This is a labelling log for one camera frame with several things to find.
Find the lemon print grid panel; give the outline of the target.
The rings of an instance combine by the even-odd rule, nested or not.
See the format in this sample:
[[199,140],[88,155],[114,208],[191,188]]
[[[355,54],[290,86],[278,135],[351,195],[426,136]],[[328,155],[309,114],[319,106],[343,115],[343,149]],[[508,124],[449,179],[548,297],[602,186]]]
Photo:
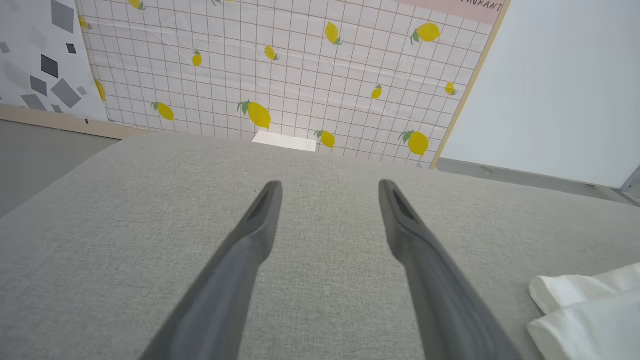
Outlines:
[[434,169],[512,0],[76,0],[110,122]]

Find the white partition board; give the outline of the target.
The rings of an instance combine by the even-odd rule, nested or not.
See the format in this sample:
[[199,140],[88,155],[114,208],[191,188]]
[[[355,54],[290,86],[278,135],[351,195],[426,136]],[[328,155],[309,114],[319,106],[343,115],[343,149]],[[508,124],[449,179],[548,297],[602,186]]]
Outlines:
[[441,158],[622,188],[640,167],[640,0],[511,0]]

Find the white garment with dark stitching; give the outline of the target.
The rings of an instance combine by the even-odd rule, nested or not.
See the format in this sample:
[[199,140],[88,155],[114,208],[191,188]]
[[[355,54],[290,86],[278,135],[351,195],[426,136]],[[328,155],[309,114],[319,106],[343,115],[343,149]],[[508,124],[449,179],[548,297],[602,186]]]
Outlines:
[[536,276],[542,317],[526,328],[544,360],[640,360],[640,263],[595,276]]

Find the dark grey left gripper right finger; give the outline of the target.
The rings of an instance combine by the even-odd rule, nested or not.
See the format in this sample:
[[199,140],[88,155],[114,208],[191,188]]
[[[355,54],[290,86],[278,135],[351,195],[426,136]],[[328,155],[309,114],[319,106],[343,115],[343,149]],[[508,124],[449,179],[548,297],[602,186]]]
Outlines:
[[383,179],[378,194],[387,244],[406,272],[425,360],[522,360],[398,185]]

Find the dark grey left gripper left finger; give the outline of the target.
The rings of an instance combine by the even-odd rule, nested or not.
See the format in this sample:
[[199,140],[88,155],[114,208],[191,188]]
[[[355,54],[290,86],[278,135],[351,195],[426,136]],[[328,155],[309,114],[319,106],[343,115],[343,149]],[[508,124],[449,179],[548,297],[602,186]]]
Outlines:
[[140,360],[237,360],[259,267],[274,248],[282,183],[270,181],[227,235]]

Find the white box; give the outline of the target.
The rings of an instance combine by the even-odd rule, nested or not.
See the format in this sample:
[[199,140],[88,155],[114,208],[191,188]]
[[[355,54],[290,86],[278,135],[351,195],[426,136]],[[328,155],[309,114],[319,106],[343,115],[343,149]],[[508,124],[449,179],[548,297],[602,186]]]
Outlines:
[[317,141],[315,140],[266,131],[258,131],[254,135],[252,142],[285,148],[289,150],[299,150],[313,153],[317,152]]

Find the grey terrazzo print panel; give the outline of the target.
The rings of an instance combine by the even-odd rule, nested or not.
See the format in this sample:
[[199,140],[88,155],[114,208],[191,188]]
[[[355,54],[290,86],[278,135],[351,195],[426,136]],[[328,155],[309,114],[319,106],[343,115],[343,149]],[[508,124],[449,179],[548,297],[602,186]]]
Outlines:
[[76,0],[0,0],[0,104],[108,121]]

